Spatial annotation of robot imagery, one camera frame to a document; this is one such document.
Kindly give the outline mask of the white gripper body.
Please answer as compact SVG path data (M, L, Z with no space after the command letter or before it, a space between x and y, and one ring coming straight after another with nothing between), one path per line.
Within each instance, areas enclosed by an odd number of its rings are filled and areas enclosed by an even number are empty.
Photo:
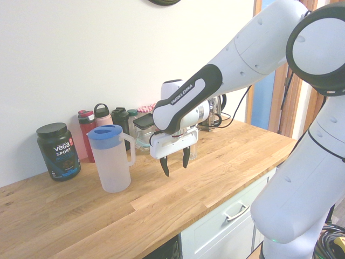
M190 128L182 136L173 137L166 133L153 135L150 155L155 159L163 158L197 143L198 129Z

